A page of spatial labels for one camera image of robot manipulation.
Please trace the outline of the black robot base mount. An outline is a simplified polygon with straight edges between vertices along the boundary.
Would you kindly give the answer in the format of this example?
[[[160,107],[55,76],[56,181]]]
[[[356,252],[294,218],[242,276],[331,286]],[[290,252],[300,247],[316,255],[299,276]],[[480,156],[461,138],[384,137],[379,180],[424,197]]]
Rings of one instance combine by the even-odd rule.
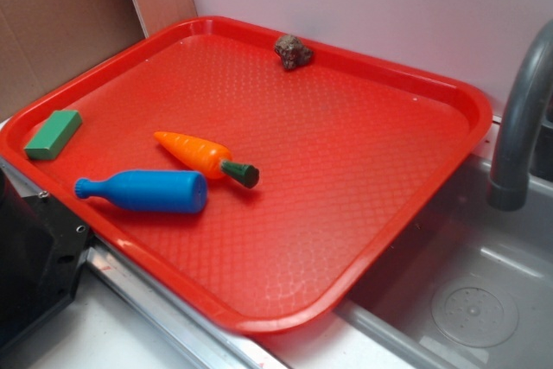
[[[54,196],[22,196],[1,174],[2,353],[74,300],[90,239],[89,225]]]

